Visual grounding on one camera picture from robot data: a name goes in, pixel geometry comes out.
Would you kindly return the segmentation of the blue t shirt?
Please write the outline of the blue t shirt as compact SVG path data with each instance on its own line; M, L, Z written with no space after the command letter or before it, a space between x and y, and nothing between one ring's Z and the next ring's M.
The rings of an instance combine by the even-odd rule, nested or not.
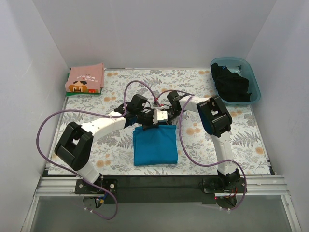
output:
M151 166L177 164L176 125L160 125L133 131L134 165Z

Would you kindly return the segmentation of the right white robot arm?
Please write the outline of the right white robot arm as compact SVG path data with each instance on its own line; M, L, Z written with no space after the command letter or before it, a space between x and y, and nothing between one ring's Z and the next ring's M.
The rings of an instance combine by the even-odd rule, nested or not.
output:
M232 117L219 96L210 98L195 97L190 94L179 95L173 90L167 95L171 104L168 108L169 121L184 111L196 112L203 128L213 141L217 156L219 187L224 190L235 188L240 180L239 169L232 162L234 154L230 144Z

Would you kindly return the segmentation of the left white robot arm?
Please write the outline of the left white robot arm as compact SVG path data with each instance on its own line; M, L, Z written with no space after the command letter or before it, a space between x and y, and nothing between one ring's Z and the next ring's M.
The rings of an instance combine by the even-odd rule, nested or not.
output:
M69 123L55 147L55 154L84 178L88 186L95 184L102 187L103 177L89 160L93 143L135 123L145 127L156 125L161 111L159 108L146 107L146 103L145 97L136 94L130 102L121 104L107 117L83 124Z

